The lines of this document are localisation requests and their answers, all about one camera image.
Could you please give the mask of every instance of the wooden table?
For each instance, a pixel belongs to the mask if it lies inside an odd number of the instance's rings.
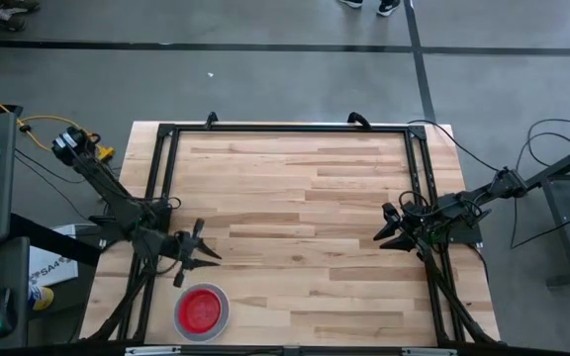
[[[158,124],[132,129],[120,180],[135,196],[144,194]],[[454,143],[431,127],[427,141],[438,194],[464,189]],[[410,189],[400,134],[183,133],[171,188],[183,205],[171,231],[204,218],[202,236],[224,258],[189,272],[185,286],[214,283],[231,300],[230,323],[211,343],[435,345],[423,263],[372,240],[384,225],[381,205]],[[81,336],[124,294],[132,252],[120,243],[101,257]],[[449,253],[459,298],[498,338],[480,259],[464,245]],[[157,278],[146,343],[187,343],[173,326],[175,272]],[[442,309],[452,335],[447,303]]]

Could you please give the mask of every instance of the red bowl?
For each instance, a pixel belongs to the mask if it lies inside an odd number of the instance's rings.
[[[177,319],[188,332],[204,333],[215,326],[222,314],[222,302],[207,289],[190,292],[179,306]]]

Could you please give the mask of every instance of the yellow cable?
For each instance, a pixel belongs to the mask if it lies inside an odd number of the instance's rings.
[[[6,107],[3,106],[1,103],[0,103],[0,108],[1,108],[1,110],[3,110],[6,113],[10,113],[10,110],[6,109]],[[23,122],[21,120],[17,119],[17,125],[21,126],[21,125],[23,125]],[[37,146],[39,146],[40,148],[42,148],[44,150],[50,151],[50,149],[45,147],[43,144],[41,144],[39,142],[39,140],[32,133],[27,132],[26,134],[37,144]]]
[[[10,110],[6,109],[6,107],[3,106],[1,103],[0,103],[0,108],[1,108],[1,110],[3,110],[6,113],[10,113]],[[56,120],[56,121],[68,123],[72,126],[75,126],[79,129],[82,129],[87,135],[92,135],[91,132],[89,132],[86,128],[82,127],[81,125],[77,124],[75,121],[70,120],[70,119],[66,119],[66,118],[62,118],[62,117],[58,117],[58,116],[54,116],[54,115],[35,115],[35,116],[26,117],[23,119],[17,119],[17,125],[19,125],[19,127],[21,127],[24,125],[25,122],[32,121],[32,120],[40,120],[40,119]],[[32,139],[32,141],[35,142],[35,144],[38,147],[40,147],[46,151],[51,151],[51,149],[49,149],[47,146],[40,143],[39,140],[31,132],[25,132],[24,134],[27,134]],[[98,146],[100,146],[102,149],[106,149],[104,146],[101,146],[100,144],[98,144]]]

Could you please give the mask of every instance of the shoe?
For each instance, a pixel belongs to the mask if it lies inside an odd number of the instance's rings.
[[[37,0],[3,0],[4,9],[15,10],[18,13],[33,13],[41,9],[41,3]]]
[[[380,7],[377,9],[377,15],[390,16],[400,6],[400,0],[382,0]]]
[[[0,26],[8,31],[20,32],[26,28],[26,21],[10,9],[0,9]]]
[[[359,9],[362,7],[362,0],[339,0],[341,3],[348,5],[351,9]]]

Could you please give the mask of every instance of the computer mouse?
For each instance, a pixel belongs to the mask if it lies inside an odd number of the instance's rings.
[[[10,288],[0,288],[0,337],[5,337],[17,326],[14,294]]]

